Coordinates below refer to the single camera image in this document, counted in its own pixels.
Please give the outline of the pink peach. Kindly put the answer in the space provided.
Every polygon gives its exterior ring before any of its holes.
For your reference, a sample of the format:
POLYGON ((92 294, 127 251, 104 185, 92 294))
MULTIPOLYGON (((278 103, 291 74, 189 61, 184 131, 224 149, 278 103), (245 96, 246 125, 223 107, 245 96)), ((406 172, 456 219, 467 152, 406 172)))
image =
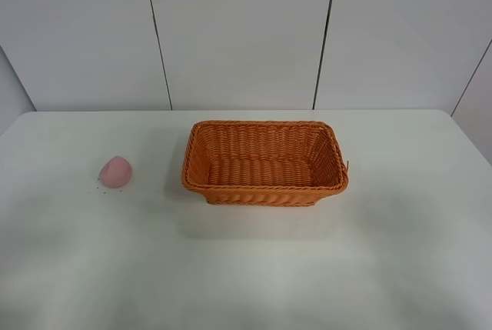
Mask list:
POLYGON ((132 167, 121 156, 113 157, 99 172, 99 181, 107 188, 121 188, 128 184, 131 177, 132 167))

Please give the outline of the orange woven basket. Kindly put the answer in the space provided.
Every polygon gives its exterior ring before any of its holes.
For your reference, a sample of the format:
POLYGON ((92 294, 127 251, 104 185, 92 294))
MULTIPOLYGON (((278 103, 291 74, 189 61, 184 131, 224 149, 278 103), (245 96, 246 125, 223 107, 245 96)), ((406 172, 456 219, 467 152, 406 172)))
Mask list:
POLYGON ((198 122, 181 172, 212 205, 311 206, 348 182, 333 129, 313 121, 198 122))

